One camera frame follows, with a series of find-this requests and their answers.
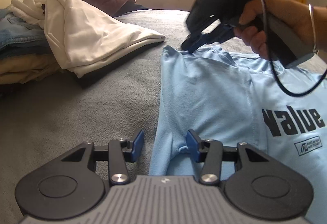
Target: gray ridged panel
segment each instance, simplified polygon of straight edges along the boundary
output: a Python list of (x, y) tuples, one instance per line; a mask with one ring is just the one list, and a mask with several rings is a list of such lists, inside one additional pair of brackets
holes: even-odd
[[(51, 224), (26, 217), (20, 224)], [(114, 186), (89, 213), (60, 224), (308, 224), (303, 218), (282, 222), (257, 220), (235, 210), (219, 189), (192, 176), (138, 176)]]

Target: small printed label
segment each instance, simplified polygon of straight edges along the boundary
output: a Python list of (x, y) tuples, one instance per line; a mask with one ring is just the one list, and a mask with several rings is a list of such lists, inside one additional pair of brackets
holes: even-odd
[(307, 140), (295, 143), (294, 145), (298, 151), (299, 156), (302, 156), (323, 146), (319, 136), (315, 136)]

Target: white garment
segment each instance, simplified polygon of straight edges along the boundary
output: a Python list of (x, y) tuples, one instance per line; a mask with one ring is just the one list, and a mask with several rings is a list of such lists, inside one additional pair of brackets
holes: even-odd
[(165, 36), (124, 24), (82, 0), (46, 0), (45, 36), (62, 69), (79, 78)]
[(28, 24), (39, 25), (44, 29), (44, 14), (41, 8), (45, 0), (12, 0), (11, 5), (7, 7), (7, 13), (13, 13), (14, 16), (21, 18)]

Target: silver bracelet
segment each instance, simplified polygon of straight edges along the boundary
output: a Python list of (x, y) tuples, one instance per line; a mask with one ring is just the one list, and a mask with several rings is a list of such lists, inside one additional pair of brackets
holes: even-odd
[(314, 53), (317, 53), (315, 20), (314, 20), (314, 17), (313, 17), (313, 6), (311, 4), (309, 4), (309, 11), (310, 11), (310, 17), (311, 17), (311, 24), (312, 24), (312, 30), (313, 30), (313, 42), (314, 42), (312, 51)]

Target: black cable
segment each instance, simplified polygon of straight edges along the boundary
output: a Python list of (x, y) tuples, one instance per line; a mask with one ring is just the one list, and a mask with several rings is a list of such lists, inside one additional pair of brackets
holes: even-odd
[(304, 97), (308, 94), (310, 94), (312, 91), (314, 91), (320, 84), (321, 82), (325, 79), (326, 75), (327, 75), (327, 69), (326, 71), (324, 72), (324, 74), (321, 76), (321, 78), (319, 79), (319, 81), (312, 87), (310, 88), (309, 90), (303, 92), (303, 93), (293, 93), (291, 91), (289, 91), (282, 83), (281, 81), (279, 80), (278, 78), (278, 75), (277, 75), (277, 72), (275, 70), (275, 66), (274, 66), (274, 63), (273, 63), (273, 60), (271, 58), (271, 50), (269, 49), (268, 47), (268, 30), (269, 30), (269, 26), (268, 26), (268, 20), (267, 20), (267, 6), (266, 6), (266, 3), (265, 3), (265, 0), (261, 0), (261, 4), (262, 4), (262, 12), (263, 12), (263, 19), (264, 19), (264, 32), (267, 36), (267, 48), (268, 48), (268, 57), (269, 57), (269, 61), (270, 61), (270, 65), (271, 65), (271, 69), (272, 69), (272, 73), (274, 75), (274, 78), (278, 84), (278, 86), (280, 87), (280, 89), (286, 94), (286, 95), (289, 95), (291, 97)]

